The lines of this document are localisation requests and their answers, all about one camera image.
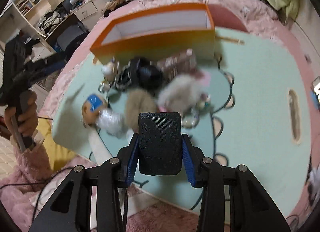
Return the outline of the pink fluffy sleeve forearm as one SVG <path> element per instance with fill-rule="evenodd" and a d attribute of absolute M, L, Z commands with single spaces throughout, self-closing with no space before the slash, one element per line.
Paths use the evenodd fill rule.
<path fill-rule="evenodd" d="M 15 140 L 10 138 L 16 166 L 13 173 L 1 180 L 1 202 L 22 231 L 28 231 L 31 225 L 34 207 L 30 198 L 44 187 L 53 174 L 43 146 L 43 136 L 35 131 L 32 138 L 35 146 L 24 152 L 20 152 Z"/>

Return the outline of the person left hand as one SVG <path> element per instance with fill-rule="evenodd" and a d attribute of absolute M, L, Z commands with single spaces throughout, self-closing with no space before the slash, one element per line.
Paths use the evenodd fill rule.
<path fill-rule="evenodd" d="M 31 137 L 35 132 L 37 125 L 39 123 L 37 118 L 37 105 L 36 105 L 37 95 L 33 91 L 29 91 L 28 108 L 26 111 L 18 116 L 18 132 L 23 137 Z M 14 134 L 14 128 L 12 126 L 11 118 L 15 117 L 16 108 L 7 107 L 4 111 L 4 121 L 8 130 L 10 131 L 13 139 L 17 142 L 16 136 Z"/>

